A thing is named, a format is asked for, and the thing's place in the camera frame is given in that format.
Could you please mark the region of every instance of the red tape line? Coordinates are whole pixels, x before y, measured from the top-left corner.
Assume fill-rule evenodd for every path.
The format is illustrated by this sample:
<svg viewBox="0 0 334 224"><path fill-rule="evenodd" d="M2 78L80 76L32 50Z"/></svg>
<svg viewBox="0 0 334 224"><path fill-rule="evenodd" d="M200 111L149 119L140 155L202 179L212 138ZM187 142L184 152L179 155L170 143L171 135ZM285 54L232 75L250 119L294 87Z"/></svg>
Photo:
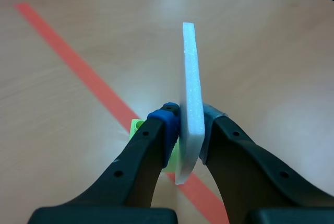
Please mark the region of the red tape line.
<svg viewBox="0 0 334 224"><path fill-rule="evenodd" d="M100 76L52 29L52 27L27 3L16 5L36 32L78 76L107 110L130 131L131 120L137 114L100 78ZM175 182L174 174L167 176ZM178 188L211 224L228 224L224 203L195 175Z"/></svg>

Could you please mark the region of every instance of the screw hole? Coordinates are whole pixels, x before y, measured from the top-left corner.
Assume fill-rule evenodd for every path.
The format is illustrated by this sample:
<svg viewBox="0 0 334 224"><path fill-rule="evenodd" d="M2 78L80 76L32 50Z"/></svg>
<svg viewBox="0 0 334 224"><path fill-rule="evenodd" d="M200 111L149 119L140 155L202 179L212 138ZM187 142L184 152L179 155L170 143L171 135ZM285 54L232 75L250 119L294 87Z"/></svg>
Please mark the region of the screw hole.
<svg viewBox="0 0 334 224"><path fill-rule="evenodd" d="M121 170L114 172L114 176L117 178L122 177L122 175L123 175L123 172Z"/></svg>
<svg viewBox="0 0 334 224"><path fill-rule="evenodd" d="M283 177L283 178L285 178L285 179L289 178L289 174L287 172L285 172L285 171L281 171L280 172L280 176Z"/></svg>

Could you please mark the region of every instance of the white foam block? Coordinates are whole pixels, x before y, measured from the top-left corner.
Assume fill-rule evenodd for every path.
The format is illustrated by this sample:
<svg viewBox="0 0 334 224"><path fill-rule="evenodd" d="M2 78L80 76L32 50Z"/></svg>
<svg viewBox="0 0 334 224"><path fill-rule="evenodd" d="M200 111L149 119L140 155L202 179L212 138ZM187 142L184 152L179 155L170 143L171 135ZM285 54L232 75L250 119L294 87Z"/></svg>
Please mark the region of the white foam block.
<svg viewBox="0 0 334 224"><path fill-rule="evenodd" d="M200 88L195 26L183 23L184 55L180 78L181 132L175 184L183 184L191 174L201 150L205 126Z"/></svg>

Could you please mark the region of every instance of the light wood tabletop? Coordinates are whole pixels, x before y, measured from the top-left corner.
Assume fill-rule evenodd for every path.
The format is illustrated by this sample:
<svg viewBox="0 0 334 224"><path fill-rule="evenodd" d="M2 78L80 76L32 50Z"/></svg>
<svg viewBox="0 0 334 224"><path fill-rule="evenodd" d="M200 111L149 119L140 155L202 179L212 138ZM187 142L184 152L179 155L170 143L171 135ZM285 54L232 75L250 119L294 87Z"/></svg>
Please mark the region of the light wood tabletop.
<svg viewBox="0 0 334 224"><path fill-rule="evenodd" d="M128 141L18 12L22 2L142 118L178 102L182 22L194 22L204 101L334 195L333 1L0 0L1 223L74 198ZM200 162L194 172L220 197ZM152 206L209 223L165 174Z"/></svg>

